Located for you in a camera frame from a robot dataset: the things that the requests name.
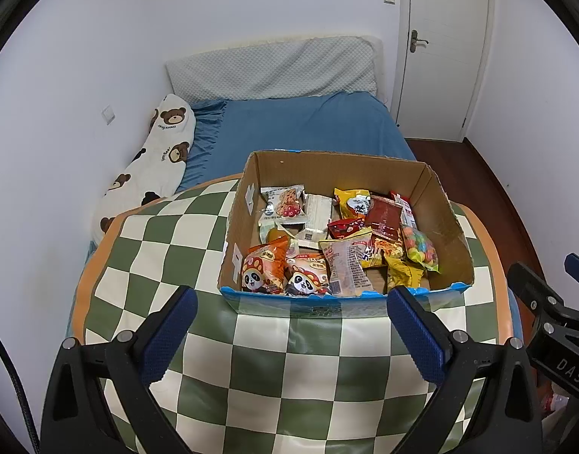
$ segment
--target green and white checkered blanket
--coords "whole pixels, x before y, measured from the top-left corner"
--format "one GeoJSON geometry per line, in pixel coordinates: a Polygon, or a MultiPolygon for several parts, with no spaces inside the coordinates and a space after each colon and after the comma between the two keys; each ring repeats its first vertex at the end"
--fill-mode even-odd
{"type": "MultiPolygon", "coordinates": [[[[270,318],[230,308],[217,280],[236,184],[217,182],[119,216],[80,282],[76,336],[91,344],[136,330],[178,285],[192,286],[198,315],[163,380],[150,388],[191,449],[388,454],[433,388],[387,318],[270,318]]],[[[463,210],[453,207],[475,284],[436,314],[450,330],[496,342],[492,265],[463,210]]],[[[473,384],[446,449],[460,439],[480,386],[473,384]]],[[[125,442],[142,452],[110,380],[105,396],[125,442]]]]}

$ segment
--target blue bed sheet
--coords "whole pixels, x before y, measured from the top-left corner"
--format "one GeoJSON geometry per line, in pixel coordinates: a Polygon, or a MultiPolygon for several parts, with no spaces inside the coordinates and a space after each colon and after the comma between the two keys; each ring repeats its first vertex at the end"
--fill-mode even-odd
{"type": "Polygon", "coordinates": [[[192,104],[197,125],[178,191],[241,173],[256,150],[325,150],[415,160],[387,108],[367,92],[192,104]]]}

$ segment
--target wooden floor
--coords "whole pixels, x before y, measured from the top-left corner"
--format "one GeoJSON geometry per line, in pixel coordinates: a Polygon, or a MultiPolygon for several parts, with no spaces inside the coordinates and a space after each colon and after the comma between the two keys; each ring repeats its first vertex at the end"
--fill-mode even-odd
{"type": "MultiPolygon", "coordinates": [[[[504,271],[521,261],[543,277],[542,267],[525,226],[489,166],[469,141],[407,140],[416,159],[439,176],[452,201],[469,207],[487,228],[504,271]]],[[[525,341],[529,342],[533,314],[519,302],[525,341]]]]}

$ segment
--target blue gripper pad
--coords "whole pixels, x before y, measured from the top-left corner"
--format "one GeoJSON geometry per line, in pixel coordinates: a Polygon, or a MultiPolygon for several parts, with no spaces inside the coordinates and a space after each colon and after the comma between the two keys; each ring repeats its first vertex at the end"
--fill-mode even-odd
{"type": "Polygon", "coordinates": [[[438,387],[445,380],[447,357],[442,347],[398,289],[388,292],[386,311],[422,378],[438,387]]]}
{"type": "MultiPolygon", "coordinates": [[[[156,322],[156,330],[150,340],[144,345],[142,357],[138,364],[140,380],[145,386],[160,381],[178,350],[182,338],[193,324],[197,315],[197,293],[189,287],[179,287],[169,298],[161,311],[152,313],[149,324],[156,322]]],[[[147,324],[146,321],[137,330],[147,324]]]]}

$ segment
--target baseboard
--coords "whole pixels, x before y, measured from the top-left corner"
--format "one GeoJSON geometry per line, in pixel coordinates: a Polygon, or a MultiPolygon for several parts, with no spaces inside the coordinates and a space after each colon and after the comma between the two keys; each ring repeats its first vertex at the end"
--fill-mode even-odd
{"type": "Polygon", "coordinates": [[[504,186],[502,186],[499,179],[495,176],[495,174],[491,170],[491,167],[489,167],[487,162],[485,162],[485,159],[481,156],[481,154],[478,152],[478,150],[475,148],[475,146],[470,142],[470,140],[468,138],[464,138],[464,140],[462,140],[462,143],[464,143],[466,146],[468,146],[468,148],[470,148],[472,150],[472,152],[475,154],[475,156],[481,161],[481,165],[484,166],[485,170],[487,170],[487,172],[489,173],[489,178],[493,180],[492,182],[495,184],[495,186],[498,190],[498,193],[500,194],[500,196],[504,200],[504,203],[506,204],[509,211],[511,212],[511,216],[514,219],[516,226],[518,227],[519,234],[520,234],[521,238],[523,239],[523,242],[525,244],[527,252],[531,258],[530,260],[536,262],[536,265],[534,265],[535,267],[533,267],[531,269],[534,272],[536,272],[541,278],[545,279],[544,278],[544,272],[542,271],[542,265],[540,265],[540,260],[538,259],[538,255],[534,249],[534,245],[531,242],[529,234],[527,233],[527,230],[525,229],[525,225],[523,224],[523,221],[521,220],[521,217],[519,216],[517,209],[512,204],[512,201],[511,201],[510,197],[508,196],[508,193],[504,190],[504,186]]]}

